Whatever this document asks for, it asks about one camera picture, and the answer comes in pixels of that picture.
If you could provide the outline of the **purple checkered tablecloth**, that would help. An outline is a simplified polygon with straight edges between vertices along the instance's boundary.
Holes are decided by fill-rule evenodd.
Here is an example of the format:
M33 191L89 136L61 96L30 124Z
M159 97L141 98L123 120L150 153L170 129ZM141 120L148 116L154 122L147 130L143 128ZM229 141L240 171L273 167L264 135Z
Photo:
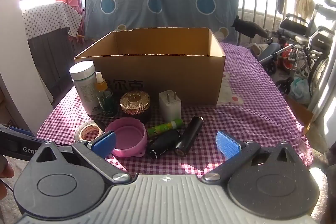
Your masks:
M224 75L228 78L234 100L219 106L182 108L182 119L188 123L198 115L204 125L186 157L172 151L153 160L147 156L108 160L130 174L195 174L202 176L219 166L223 155L215 137L225 131L236 139L252 140L264 147L287 141L305 165L311 165L313 154L303 127L263 67L250 51L241 46L222 43L226 55Z

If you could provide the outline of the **polka dot cloth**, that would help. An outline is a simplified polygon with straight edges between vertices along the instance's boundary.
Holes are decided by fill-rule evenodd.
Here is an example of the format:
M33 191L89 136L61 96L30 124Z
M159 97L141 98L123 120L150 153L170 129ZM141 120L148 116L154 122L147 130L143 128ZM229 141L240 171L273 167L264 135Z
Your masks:
M65 2L37 6L22 16L28 40L63 28L69 36L76 37L82 21L81 14Z

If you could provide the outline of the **small open cardboard box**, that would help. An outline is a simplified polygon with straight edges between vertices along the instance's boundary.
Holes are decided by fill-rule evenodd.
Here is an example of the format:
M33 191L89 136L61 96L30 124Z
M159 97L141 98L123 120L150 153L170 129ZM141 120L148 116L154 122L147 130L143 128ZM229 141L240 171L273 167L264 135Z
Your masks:
M304 105L292 99L290 96L284 95L284 98L291 108L294 116L297 118L299 123L303 125L303 134L306 135L310 129L313 113L309 111Z

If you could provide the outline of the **short black cylinder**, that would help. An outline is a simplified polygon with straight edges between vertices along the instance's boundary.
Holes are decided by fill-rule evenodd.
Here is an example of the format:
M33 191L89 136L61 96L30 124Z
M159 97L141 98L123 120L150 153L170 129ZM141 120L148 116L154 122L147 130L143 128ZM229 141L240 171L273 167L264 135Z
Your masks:
M153 159L158 159L165 152L173 149L179 140L181 134L177 130L169 130L161 133L152 140L147 146L147 155Z

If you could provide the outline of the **green dropper bottle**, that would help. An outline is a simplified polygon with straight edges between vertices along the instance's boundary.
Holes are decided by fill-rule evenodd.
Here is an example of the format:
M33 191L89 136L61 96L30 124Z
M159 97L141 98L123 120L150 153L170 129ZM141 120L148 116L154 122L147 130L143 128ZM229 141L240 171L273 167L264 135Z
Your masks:
M108 88L108 84L106 80L103 78L101 72L96 72L96 83L95 87L97 90L97 99L102 108L103 114L108 118L113 118L117 115L118 108L116 104L116 100L114 94L110 88Z

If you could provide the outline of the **gold lidded jar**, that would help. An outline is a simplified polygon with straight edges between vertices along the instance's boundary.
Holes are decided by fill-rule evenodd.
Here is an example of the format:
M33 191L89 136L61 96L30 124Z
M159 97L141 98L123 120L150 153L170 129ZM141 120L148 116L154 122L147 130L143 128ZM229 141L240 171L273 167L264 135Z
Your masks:
M139 115L150 108L150 96L147 92L134 90L120 98L121 110L128 115Z

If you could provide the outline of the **metal balcony railing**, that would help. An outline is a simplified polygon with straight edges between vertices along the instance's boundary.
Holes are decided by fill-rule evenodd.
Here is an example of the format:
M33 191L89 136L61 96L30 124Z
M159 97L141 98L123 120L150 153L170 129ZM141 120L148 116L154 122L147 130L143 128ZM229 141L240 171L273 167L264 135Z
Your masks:
M276 31L287 13L295 13L295 0L239 0L239 18Z

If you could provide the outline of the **black cylinder battery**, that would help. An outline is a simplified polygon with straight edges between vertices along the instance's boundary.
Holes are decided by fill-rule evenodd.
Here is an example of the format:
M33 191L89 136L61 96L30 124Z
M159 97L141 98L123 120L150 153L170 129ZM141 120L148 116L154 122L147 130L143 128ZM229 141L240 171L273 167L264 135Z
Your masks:
M174 147L174 153L180 157L186 157L189 150L194 144L195 139L200 133L202 126L204 124L204 119L199 116L194 116L187 128L179 138L179 141Z

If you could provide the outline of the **brown cardboard box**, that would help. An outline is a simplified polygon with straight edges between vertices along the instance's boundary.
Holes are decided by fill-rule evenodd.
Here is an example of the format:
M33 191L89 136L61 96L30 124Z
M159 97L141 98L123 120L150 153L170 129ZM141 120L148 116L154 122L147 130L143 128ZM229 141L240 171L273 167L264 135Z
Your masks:
M112 31L75 57L91 60L113 91L143 90L152 100L166 90L184 105L215 105L225 53L208 28Z

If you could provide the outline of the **tape roll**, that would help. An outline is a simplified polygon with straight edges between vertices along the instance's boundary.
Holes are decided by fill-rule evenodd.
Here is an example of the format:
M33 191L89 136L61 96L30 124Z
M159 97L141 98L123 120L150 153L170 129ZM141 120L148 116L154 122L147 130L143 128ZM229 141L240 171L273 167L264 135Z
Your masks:
M84 122L80 125L74 135L74 140L88 140L91 141L101 136L104 132L100 129L100 127L94 121Z

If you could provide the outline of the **white power adapter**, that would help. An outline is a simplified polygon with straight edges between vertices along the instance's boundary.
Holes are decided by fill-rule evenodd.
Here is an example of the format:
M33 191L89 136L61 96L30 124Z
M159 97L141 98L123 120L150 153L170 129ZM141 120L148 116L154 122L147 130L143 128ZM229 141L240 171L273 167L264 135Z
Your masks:
M181 118L181 99L177 93L172 90L160 92L159 109L161 116L165 122L171 122Z

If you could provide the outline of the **blue patterned blanket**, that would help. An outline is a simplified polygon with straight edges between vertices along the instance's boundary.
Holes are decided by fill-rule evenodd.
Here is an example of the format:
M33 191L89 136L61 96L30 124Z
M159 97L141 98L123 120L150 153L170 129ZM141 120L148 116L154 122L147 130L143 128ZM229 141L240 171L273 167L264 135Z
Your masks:
M85 35L99 39L135 28L209 28L220 42L237 42L232 24L239 0L85 0Z

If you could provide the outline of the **green glue stick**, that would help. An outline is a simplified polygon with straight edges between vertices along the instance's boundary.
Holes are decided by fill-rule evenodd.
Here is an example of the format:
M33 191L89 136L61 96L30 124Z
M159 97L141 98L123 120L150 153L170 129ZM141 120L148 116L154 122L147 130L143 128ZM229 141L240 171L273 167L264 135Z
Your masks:
M154 138L157 135L167 132L169 130L176 130L178 128L181 128L184 125L183 120L181 119L175 119L171 122L164 123L164 124L159 124L157 126L154 126L152 128L149 128L147 130L147 135L149 138Z

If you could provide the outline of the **white pill bottle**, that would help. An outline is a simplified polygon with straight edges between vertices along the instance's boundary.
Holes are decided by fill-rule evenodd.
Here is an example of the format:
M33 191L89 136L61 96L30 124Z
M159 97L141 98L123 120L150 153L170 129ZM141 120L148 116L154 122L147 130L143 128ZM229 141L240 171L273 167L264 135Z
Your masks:
M70 75L86 113L100 114L102 108L97 98L96 69L93 61L76 63L70 68Z

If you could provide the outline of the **pink plastic lid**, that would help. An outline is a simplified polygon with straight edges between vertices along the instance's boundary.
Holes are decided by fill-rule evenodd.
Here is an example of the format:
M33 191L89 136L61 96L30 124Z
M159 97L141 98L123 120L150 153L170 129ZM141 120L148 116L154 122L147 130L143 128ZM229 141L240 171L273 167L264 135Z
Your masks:
M116 134L112 154L116 157L143 157L147 145L147 131L144 124L135 118L119 118L110 123L105 132Z

